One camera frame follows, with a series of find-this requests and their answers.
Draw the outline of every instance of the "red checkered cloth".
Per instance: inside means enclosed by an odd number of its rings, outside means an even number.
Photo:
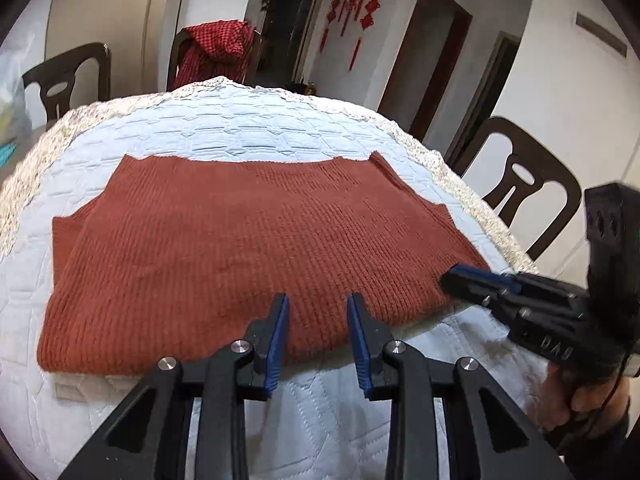
[[[174,88],[223,75],[241,83],[254,42],[249,22],[211,22],[187,27],[193,42],[178,66]]]

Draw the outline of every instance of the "human hand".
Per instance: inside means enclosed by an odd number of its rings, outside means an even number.
[[[613,376],[606,383],[590,384],[578,388],[571,399],[570,384],[562,380],[562,370],[549,363],[546,368],[546,379],[540,387],[538,402],[530,410],[532,420],[546,431],[564,426],[571,418],[571,411],[588,413],[601,407],[616,383]],[[622,377],[606,408],[599,416],[596,424],[589,431],[588,438],[595,438],[607,433],[625,416],[629,399],[629,378]]]

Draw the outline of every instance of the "doorway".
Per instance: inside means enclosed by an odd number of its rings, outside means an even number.
[[[422,140],[465,43],[472,16],[454,0],[418,0],[378,113]]]
[[[299,82],[310,28],[318,0],[264,0],[262,49],[255,77],[257,85],[286,88]]]
[[[501,32],[498,35],[494,52],[484,70],[476,94],[444,156],[444,160],[450,168],[456,167],[456,163],[471,143],[478,128],[491,117],[513,66],[513,61],[516,59],[519,46],[519,38],[506,32]]]

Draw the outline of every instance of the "silver screw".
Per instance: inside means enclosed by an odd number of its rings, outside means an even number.
[[[466,370],[467,372],[473,372],[474,370],[478,370],[478,366],[479,366],[478,361],[476,361],[472,357],[462,357],[458,362],[460,363],[460,366],[462,367],[462,369]]]
[[[406,345],[402,341],[396,339],[395,341],[389,341],[386,344],[386,350],[392,354],[401,354],[406,350]]]
[[[163,357],[158,361],[158,368],[166,372],[168,370],[173,370],[177,364],[178,361],[175,360],[175,357]]]
[[[244,354],[251,349],[251,343],[244,339],[236,339],[231,343],[231,351],[236,354]]]

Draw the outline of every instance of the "folded sweater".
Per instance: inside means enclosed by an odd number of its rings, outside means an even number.
[[[346,298],[391,325],[443,309],[457,263],[487,268],[446,206],[369,160],[201,162],[124,156],[104,191],[53,219],[45,370],[141,374],[206,357],[290,300],[289,357],[347,341]]]

